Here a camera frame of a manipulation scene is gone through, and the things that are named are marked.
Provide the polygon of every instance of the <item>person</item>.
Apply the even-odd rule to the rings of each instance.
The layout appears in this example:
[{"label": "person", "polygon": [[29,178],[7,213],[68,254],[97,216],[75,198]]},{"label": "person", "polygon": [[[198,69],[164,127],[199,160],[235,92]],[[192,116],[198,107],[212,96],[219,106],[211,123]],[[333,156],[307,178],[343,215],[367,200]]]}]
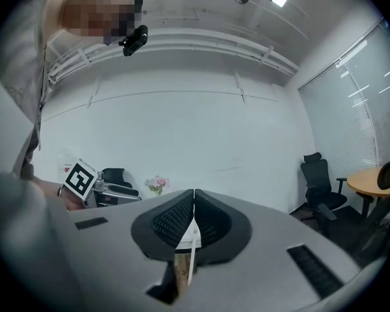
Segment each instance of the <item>person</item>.
[{"label": "person", "polygon": [[[0,81],[15,104],[34,124],[14,167],[22,179],[36,183],[45,196],[60,185],[34,176],[33,151],[40,145],[40,120],[47,97],[46,45],[61,30],[110,44],[130,35],[143,0],[23,0],[0,30]],[[68,210],[83,208],[67,188],[59,195]]]}]

